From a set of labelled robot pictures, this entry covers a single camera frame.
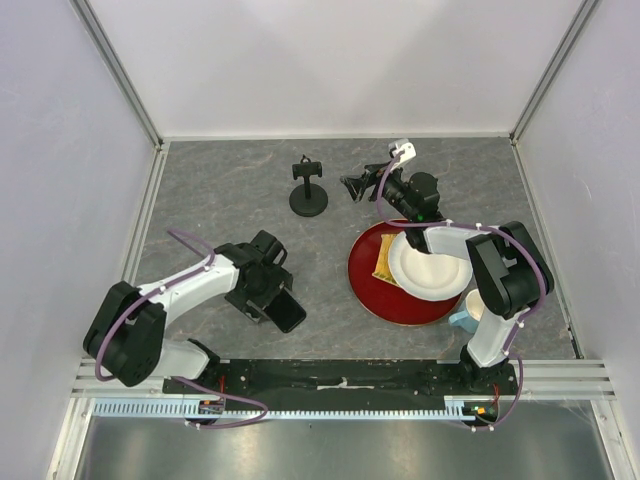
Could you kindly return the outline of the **black smartphone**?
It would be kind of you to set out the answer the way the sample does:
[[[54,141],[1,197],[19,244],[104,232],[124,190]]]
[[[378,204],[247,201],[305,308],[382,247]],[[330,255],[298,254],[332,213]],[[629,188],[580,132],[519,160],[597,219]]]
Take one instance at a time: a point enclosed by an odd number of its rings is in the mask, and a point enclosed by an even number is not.
[[[302,323],[306,310],[286,289],[281,290],[264,308],[268,319],[283,333],[289,333]]]

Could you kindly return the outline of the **black phone stand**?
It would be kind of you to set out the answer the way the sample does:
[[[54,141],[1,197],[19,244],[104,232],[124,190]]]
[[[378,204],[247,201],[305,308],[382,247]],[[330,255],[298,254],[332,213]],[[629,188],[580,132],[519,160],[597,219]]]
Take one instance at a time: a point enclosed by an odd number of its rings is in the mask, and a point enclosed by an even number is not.
[[[328,206],[328,195],[324,188],[311,182],[311,177],[323,176],[322,163],[303,155],[298,163],[292,165],[292,174],[294,180],[301,178],[303,183],[290,193],[291,210],[302,217],[320,215]]]

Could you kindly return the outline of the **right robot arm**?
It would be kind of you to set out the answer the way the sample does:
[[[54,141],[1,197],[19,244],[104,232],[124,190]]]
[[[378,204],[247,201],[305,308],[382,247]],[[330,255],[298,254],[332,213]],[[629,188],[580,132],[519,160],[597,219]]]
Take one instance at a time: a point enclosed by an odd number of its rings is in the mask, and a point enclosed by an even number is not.
[[[460,353],[458,381],[477,394],[489,387],[508,362],[510,347],[524,320],[555,287],[553,275],[529,231],[519,221],[498,227],[447,220],[439,211],[436,177],[418,172],[409,180],[393,163],[370,164],[360,176],[342,176],[352,200],[366,192],[384,200],[404,220],[385,222],[403,229],[421,254],[444,254],[470,263],[482,300],[479,326]]]

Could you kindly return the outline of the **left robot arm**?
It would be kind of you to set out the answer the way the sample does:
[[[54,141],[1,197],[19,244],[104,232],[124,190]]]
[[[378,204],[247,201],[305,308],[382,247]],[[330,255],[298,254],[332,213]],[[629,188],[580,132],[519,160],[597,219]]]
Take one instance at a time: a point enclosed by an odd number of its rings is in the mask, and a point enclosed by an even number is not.
[[[196,392],[211,392],[220,378],[218,356],[196,340],[168,340],[165,331],[212,298],[283,333],[305,319],[284,267],[287,251],[275,236],[261,230],[249,242],[203,247],[201,261],[165,279],[140,286],[120,281],[108,290],[83,340],[97,380],[134,387],[149,377],[183,377]]]

